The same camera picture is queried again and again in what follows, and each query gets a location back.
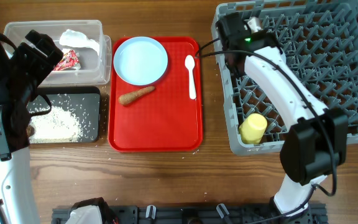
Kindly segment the white plastic spoon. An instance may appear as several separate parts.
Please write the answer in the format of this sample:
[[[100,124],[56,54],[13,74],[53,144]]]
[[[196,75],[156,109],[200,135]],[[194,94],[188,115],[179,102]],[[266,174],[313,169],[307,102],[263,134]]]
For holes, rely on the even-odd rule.
[[[192,55],[187,55],[185,58],[185,67],[188,70],[189,77],[189,97],[191,100],[196,99],[196,88],[193,70],[195,68],[195,60]]]

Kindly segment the white napkin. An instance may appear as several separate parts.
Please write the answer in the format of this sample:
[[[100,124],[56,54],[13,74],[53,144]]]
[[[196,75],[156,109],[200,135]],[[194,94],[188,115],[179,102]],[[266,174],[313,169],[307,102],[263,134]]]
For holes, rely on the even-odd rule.
[[[82,32],[67,29],[60,36],[59,44],[74,48],[90,48],[96,51],[99,55],[99,43],[93,39],[87,38],[87,36]]]

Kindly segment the red snack wrapper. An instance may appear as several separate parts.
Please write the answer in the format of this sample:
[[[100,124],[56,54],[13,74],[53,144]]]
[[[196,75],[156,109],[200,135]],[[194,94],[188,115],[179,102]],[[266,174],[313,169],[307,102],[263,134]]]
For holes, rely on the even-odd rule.
[[[62,49],[63,58],[53,69],[54,71],[79,70],[81,68],[79,53],[73,49]]]

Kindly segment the large light blue plate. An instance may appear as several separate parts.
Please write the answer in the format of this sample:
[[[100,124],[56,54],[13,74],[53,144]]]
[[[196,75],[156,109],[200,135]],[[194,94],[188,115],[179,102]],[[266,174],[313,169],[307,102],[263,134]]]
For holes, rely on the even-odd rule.
[[[146,86],[163,77],[168,67],[164,46],[151,37],[125,40],[115,51],[114,70],[123,81]]]

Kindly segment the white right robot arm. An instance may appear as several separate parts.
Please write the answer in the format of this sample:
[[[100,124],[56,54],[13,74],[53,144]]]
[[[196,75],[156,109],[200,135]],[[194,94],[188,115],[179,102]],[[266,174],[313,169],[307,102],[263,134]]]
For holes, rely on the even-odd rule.
[[[285,177],[273,196],[283,217],[295,217],[308,207],[315,189],[332,197],[337,190],[337,167],[346,160],[348,118],[339,108],[329,109],[314,97],[287,66],[285,53],[274,34],[251,17],[238,13],[216,22],[218,39],[229,71],[247,75],[276,107],[288,130],[280,151]],[[331,191],[322,181],[331,175]]]

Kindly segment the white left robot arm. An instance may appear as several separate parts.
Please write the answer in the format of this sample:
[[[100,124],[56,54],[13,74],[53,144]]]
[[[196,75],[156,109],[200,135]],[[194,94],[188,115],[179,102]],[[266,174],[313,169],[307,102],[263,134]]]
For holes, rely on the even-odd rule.
[[[19,46],[0,33],[0,223],[40,223],[31,183],[27,127],[34,116],[29,102],[63,58],[46,34],[31,30]],[[2,46],[13,46],[9,57]]]

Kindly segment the yellow plastic cup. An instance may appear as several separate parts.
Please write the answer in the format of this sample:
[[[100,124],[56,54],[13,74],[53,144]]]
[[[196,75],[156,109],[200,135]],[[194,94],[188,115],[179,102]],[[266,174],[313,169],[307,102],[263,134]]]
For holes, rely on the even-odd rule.
[[[250,114],[246,120],[239,126],[239,134],[244,144],[259,144],[265,130],[267,120],[258,113]]]

